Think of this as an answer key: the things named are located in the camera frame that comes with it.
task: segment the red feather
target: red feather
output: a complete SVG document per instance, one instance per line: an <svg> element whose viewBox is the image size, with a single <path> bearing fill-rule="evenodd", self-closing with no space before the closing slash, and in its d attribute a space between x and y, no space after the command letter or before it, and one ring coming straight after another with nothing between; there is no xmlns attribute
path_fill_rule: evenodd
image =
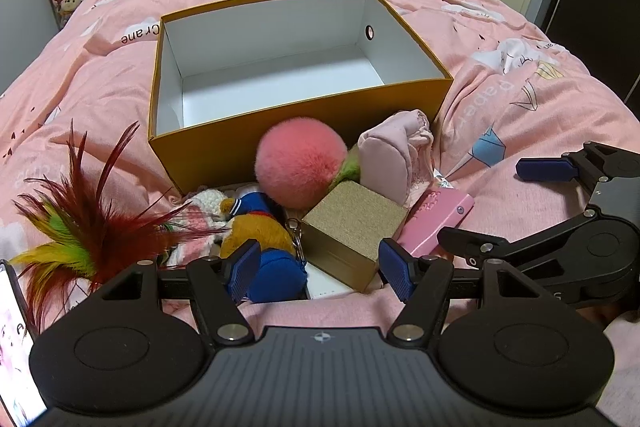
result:
<svg viewBox="0 0 640 427"><path fill-rule="evenodd" d="M50 212L47 206L55 210L73 237L90 255L95 269L95 274L91 277L91 291L137 261L155 260L158 255L180 243L222 230L198 230L171 223L172 218L181 213L188 203L166 214L149 214L161 199L159 198L137 216L129 216L117 210L113 201L102 200L102 192L111 170L139 127L137 122L127 127L94 187L82 172L87 134L84 133L76 150L72 122L67 142L69 177L62 176L59 183L46 178L30 178L28 181L39 183L43 189L35 191L39 199L30 194L22 194L19 197L22 200L20 203L14 201L18 211L34 224L49 222ZM42 327L49 297L56 291L63 295L68 284L82 276L66 266L58 266L50 272L50 264L47 263L31 263L22 272L23 275L26 273L31 275L26 295L28 313L33 319L32 323Z"/></svg>

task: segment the bed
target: bed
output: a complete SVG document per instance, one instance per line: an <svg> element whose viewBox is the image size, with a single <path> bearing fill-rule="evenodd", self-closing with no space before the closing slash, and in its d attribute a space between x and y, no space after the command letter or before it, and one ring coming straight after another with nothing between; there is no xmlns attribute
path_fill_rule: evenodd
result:
<svg viewBox="0 0 640 427"><path fill-rule="evenodd" d="M3 257L11 259L46 240L17 215L12 200L33 190L25 178L56 178L66 171L70 120L78 132L88 132L84 166L97 174L129 123L146 126L160 16L213 1L84 0L64 30L0 96ZM522 156L558 156L581 149L585 140L640 152L640 123L616 95L568 50L500 1L387 1L454 76L433 122L433 158L449 182L476 200L464 229L512 241L582 211L585 195L577 185L516 179L514 166ZM169 187L146 128L141 129L117 163L107 196L140 211ZM179 198L169 192L159 210ZM48 321L68 311L84 291L79 282L69 288L68 298L52 302ZM366 296L244 304L241 310L259 334L264 325L386 330L401 306L384 287ZM455 303L449 319L465 306ZM193 323L188 309L172 311ZM622 315L606 330L616 350L616 370L600 408L620 425L640 421L638 391L630 384L640 378L634 320L635 314Z"/></svg>

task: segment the yellow box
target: yellow box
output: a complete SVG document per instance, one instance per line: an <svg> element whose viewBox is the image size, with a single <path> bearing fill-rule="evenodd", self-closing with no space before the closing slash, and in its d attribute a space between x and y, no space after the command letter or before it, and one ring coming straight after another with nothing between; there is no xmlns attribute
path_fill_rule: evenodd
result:
<svg viewBox="0 0 640 427"><path fill-rule="evenodd" d="M337 185L302 219L306 260L364 292L378 270L378 245L396 237L408 210L355 182Z"/></svg>
<svg viewBox="0 0 640 427"><path fill-rule="evenodd" d="M224 0L161 18L149 143L183 194L254 179L296 116L348 145L398 110L433 119L452 77L384 0Z"/></svg>

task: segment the screw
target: screw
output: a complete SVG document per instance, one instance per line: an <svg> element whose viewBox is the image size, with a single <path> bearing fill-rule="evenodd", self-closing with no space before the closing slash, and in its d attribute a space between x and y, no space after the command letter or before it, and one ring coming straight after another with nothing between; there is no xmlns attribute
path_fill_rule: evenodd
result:
<svg viewBox="0 0 640 427"><path fill-rule="evenodd" d="M400 326L396 326L393 333L396 339L413 342L422 338L424 330L415 324L402 324Z"/></svg>
<svg viewBox="0 0 640 427"><path fill-rule="evenodd" d="M218 328L218 336L226 341L239 341L249 334L249 330L242 324L225 324Z"/></svg>

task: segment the pink pom-pom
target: pink pom-pom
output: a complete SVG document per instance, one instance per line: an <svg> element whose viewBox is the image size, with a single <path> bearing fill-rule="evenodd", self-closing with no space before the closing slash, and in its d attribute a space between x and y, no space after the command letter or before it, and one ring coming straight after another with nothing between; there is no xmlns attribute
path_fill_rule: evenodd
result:
<svg viewBox="0 0 640 427"><path fill-rule="evenodd" d="M276 203L307 210L325 197L346 156L347 146L327 124L292 118L260 140L255 176Z"/></svg>

